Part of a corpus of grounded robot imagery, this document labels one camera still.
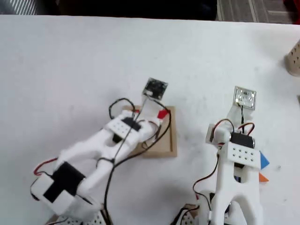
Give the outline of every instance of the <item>orange triangle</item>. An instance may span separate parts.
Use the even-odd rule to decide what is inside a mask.
[[[259,182],[268,182],[268,178],[259,173]]]

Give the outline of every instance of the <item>carpet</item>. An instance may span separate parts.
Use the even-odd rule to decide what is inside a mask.
[[[292,24],[297,18],[283,0],[217,0],[217,21]]]

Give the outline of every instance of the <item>table surface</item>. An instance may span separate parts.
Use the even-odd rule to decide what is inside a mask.
[[[270,160],[262,172],[270,182],[260,185],[264,224],[298,222],[300,78],[283,57],[300,26],[2,15],[0,31],[2,223],[43,224],[52,212],[30,196],[33,168],[97,132],[115,99],[139,104],[149,77],[169,83],[163,102],[177,109],[178,157],[116,170],[115,224],[165,225],[194,201],[193,181],[216,162],[208,125],[227,115],[235,85],[258,92],[253,137]]]

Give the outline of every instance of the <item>white robot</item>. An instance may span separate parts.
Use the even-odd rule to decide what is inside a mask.
[[[50,160],[56,160],[52,175],[38,172],[38,167],[35,174],[39,178],[30,187],[33,197],[47,204],[56,215],[83,222],[91,221],[103,208],[101,202],[91,197],[93,189],[105,181],[119,164],[134,157],[128,155],[138,143],[152,140],[146,151],[165,134],[166,130],[160,137],[157,135],[162,123],[157,115],[164,107],[159,101],[166,87],[167,83],[150,78],[142,93],[139,112],[123,110],[116,118],[110,113],[112,120],[103,129],[86,141],[63,150],[58,158]],[[88,177],[72,166],[74,162],[87,158],[97,160],[97,168]],[[111,223],[109,216],[104,216],[107,217],[106,223]]]
[[[172,225],[263,225],[259,197],[261,153],[250,136],[256,91],[235,87],[227,118],[210,124],[206,143],[218,148],[214,170],[193,185],[196,204],[185,207]],[[217,172],[215,187],[201,188],[200,181]]]

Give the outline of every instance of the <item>wooden block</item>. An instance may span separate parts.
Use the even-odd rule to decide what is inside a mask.
[[[124,109],[130,109],[130,106],[125,106]],[[147,152],[143,154],[146,158],[164,158],[164,157],[177,157],[177,137],[176,137],[176,122],[175,122],[175,107],[167,106],[167,109],[171,111],[172,121],[169,130],[166,134]],[[159,135],[163,133],[169,123],[169,115],[165,116],[162,127],[160,129]],[[136,149],[131,153],[136,154],[140,151],[143,151],[142,144],[138,144]]]

